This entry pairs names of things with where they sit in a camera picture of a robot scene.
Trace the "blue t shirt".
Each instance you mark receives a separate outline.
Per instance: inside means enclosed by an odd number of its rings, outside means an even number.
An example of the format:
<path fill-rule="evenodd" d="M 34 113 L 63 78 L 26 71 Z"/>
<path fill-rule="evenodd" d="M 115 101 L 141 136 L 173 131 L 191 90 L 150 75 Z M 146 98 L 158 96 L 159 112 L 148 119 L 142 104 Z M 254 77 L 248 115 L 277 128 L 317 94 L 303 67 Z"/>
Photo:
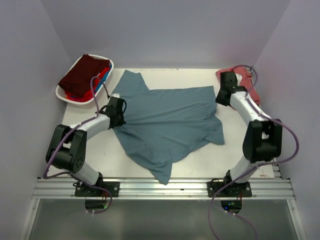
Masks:
<path fill-rule="evenodd" d="M 225 143 L 213 86 L 151 90 L 140 73 L 125 70 L 113 93 L 126 101 L 125 124 L 115 135 L 126 155 L 163 185 L 173 163 Z"/>

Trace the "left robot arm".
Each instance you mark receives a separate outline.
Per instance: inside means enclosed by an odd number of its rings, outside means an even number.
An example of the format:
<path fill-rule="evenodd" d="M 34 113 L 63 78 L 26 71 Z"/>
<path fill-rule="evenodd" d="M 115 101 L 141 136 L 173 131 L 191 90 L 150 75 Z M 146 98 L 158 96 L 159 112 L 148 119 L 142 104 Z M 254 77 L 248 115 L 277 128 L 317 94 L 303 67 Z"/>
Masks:
<path fill-rule="evenodd" d="M 86 163 L 87 141 L 104 131 L 124 125 L 126 109 L 126 101 L 114 95 L 93 117 L 75 125 L 57 125 L 45 156 L 47 166 L 42 178 L 68 174 L 86 184 L 86 190 L 92 196 L 101 195 L 104 190 L 103 176 Z"/>

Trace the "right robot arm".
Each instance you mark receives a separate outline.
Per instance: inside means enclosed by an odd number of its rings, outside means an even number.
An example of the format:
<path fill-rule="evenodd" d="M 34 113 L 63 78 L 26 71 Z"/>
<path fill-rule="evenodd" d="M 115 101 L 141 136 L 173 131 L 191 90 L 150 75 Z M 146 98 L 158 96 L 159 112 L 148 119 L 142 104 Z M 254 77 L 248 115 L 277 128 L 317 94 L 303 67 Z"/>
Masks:
<path fill-rule="evenodd" d="M 252 100 L 246 87 L 238 85 L 234 71 L 220 73 L 220 89 L 215 102 L 236 110 L 247 126 L 242 143 L 243 156 L 223 179 L 223 192 L 232 197 L 241 190 L 240 184 L 246 183 L 260 165 L 280 155 L 283 128 L 269 120 L 269 116 Z"/>

